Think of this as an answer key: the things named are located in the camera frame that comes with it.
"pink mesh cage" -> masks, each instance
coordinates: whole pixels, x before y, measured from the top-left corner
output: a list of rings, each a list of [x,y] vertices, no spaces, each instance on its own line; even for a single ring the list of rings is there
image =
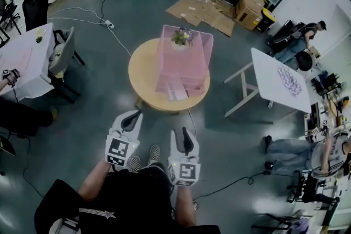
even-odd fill
[[[201,95],[208,72],[213,47],[213,35],[191,30],[194,34],[191,46],[184,50],[173,48],[171,41],[179,27],[163,26],[157,48],[156,91],[167,92],[167,85],[182,88],[188,96]]]

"power strip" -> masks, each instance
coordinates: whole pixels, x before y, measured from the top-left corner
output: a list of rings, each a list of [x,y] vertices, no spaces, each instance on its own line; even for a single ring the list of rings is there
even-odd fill
[[[115,26],[113,25],[113,23],[111,23],[109,20],[106,20],[105,23],[107,24],[107,26],[109,28],[115,28]]]

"trash can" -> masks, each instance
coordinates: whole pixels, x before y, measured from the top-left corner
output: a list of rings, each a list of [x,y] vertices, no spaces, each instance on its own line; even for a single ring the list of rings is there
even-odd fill
[[[265,32],[273,23],[275,23],[275,18],[271,14],[271,12],[266,8],[262,9],[261,14],[262,20],[259,22],[256,28],[260,32]]]

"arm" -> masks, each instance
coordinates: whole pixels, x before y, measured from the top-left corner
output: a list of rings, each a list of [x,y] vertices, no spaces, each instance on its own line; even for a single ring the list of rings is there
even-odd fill
[[[314,32],[312,30],[306,32],[305,34],[306,48],[309,48],[309,38],[313,35],[314,35]]]
[[[196,215],[190,187],[178,186],[175,220],[184,227],[196,225]]]
[[[13,80],[15,80],[15,76],[14,74],[12,74],[12,72],[10,72],[10,75],[7,78],[0,81],[0,92],[5,88],[7,84],[12,82]]]
[[[329,172],[328,157],[329,157],[330,149],[331,149],[331,138],[329,136],[329,133],[327,133],[325,138],[324,154],[322,159],[322,172],[324,174]]]
[[[111,164],[105,162],[105,159],[101,159],[84,179],[78,193],[85,201],[91,202],[98,196],[110,168]]]

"potted plant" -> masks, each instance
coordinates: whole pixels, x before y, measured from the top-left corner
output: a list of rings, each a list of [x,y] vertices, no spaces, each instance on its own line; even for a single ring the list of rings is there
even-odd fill
[[[173,49],[184,50],[186,46],[193,45],[194,34],[187,28],[180,28],[176,30],[171,41],[173,42]]]

